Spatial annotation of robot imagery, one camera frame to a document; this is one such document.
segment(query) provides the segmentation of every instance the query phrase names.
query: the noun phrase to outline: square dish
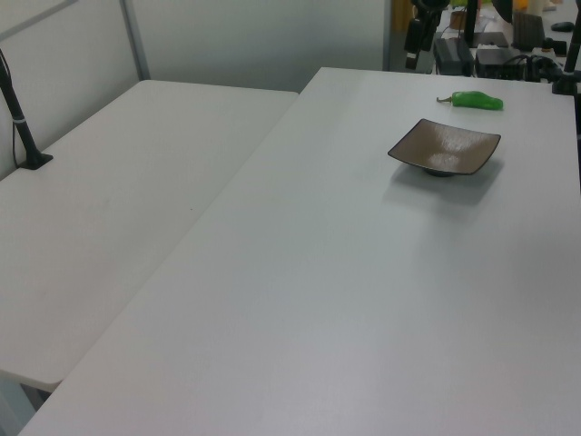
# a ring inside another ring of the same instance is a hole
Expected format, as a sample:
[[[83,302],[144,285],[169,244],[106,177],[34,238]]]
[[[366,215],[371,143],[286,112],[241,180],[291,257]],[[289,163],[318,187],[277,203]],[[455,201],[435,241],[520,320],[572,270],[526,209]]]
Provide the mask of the square dish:
[[[482,168],[499,141],[499,134],[484,134],[421,119],[388,151],[388,155],[432,175],[470,175]]]

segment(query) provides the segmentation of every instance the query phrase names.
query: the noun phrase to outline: white table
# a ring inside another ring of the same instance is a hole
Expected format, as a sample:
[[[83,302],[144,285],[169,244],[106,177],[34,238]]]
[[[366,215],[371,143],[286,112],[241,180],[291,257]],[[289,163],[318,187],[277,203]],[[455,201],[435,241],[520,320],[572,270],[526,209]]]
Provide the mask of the white table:
[[[421,117],[502,140],[435,178]],[[580,259],[570,97],[322,69],[22,436],[577,436]]]
[[[51,391],[296,98],[142,82],[0,183],[0,375]]]

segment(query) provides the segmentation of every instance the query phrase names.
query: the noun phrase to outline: cable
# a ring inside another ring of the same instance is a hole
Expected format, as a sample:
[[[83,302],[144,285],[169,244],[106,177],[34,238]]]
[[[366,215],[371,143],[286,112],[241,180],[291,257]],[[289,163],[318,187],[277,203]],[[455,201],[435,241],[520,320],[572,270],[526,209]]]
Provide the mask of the cable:
[[[15,168],[18,169],[18,162],[16,161],[16,123],[12,123],[12,159],[15,162]]]
[[[4,57],[4,53],[2,53],[2,49],[0,48],[0,60],[2,60],[2,65],[6,69],[8,73],[8,81],[9,84],[12,86],[12,73],[10,73],[10,67],[8,66],[8,62]],[[12,122],[12,160],[15,163],[15,168],[18,169],[18,162],[16,161],[16,124]]]
[[[4,57],[4,53],[2,53],[1,48],[0,48],[0,59],[2,60],[2,64],[4,65],[4,67],[6,68],[6,72],[8,73],[8,80],[10,81],[10,84],[12,84],[12,74],[10,73],[10,67],[8,66],[8,62],[6,61],[6,58]]]
[[[460,15],[460,25],[458,26],[458,39],[460,39],[460,31],[462,30],[462,26],[466,24],[466,8],[467,6],[464,6],[464,8],[460,11],[463,12],[464,14]]]

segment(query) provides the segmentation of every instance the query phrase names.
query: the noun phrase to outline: black pole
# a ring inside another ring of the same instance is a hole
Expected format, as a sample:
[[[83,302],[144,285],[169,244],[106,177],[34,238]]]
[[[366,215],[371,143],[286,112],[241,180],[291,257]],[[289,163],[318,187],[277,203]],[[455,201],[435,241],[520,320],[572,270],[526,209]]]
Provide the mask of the black pole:
[[[581,46],[581,10],[577,0],[577,19],[575,20],[575,29],[571,36],[571,44],[566,54],[565,68],[563,75],[553,83],[553,94],[577,95],[577,82],[575,76],[575,64],[579,56],[579,46]]]
[[[30,133],[25,116],[22,113],[22,109],[18,103],[18,99],[16,98],[15,90],[12,86],[12,78],[8,73],[8,65],[5,64],[2,51],[0,51],[0,88],[2,89],[2,94],[4,95],[4,99],[8,105],[8,110],[12,115],[12,120],[16,125],[16,129],[18,130],[18,134],[20,135],[22,144],[26,150],[26,162],[22,163],[20,166],[28,170],[36,170],[53,159],[53,156],[50,154],[42,154],[36,148],[33,136]]]

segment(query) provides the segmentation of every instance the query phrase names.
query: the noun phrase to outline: wall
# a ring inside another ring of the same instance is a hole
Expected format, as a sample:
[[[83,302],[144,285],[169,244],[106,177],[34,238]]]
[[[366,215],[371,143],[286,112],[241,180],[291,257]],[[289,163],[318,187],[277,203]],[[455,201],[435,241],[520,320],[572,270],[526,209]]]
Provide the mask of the wall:
[[[150,77],[300,92],[322,66],[380,70],[387,0],[126,0]]]
[[[78,0],[0,48],[41,150],[137,83],[119,0]],[[11,119],[0,98],[0,179],[14,169]]]

